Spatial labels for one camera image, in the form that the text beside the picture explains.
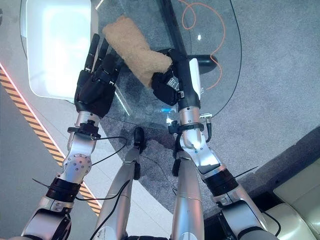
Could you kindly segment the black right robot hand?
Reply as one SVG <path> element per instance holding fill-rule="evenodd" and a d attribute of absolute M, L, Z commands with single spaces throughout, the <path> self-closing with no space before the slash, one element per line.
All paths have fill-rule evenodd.
<path fill-rule="evenodd" d="M 166 50 L 166 56 L 171 58 L 172 63 L 165 73 L 156 72 L 153 74 L 151 82 L 153 94 L 167 105 L 178 104 L 179 110 L 188 107 L 200 108 L 201 102 L 192 84 L 187 56 L 173 48 Z M 178 80 L 178 90 L 168 85 L 173 77 Z"/>

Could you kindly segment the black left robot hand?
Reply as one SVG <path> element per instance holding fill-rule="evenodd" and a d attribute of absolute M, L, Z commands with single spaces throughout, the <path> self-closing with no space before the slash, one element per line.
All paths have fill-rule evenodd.
<path fill-rule="evenodd" d="M 99 41 L 100 36 L 95 33 L 84 69 L 79 73 L 74 104 L 77 112 L 89 112 L 102 119 L 111 108 L 124 61 L 114 50 L 107 53 L 109 43 L 106 39 L 98 49 Z"/>

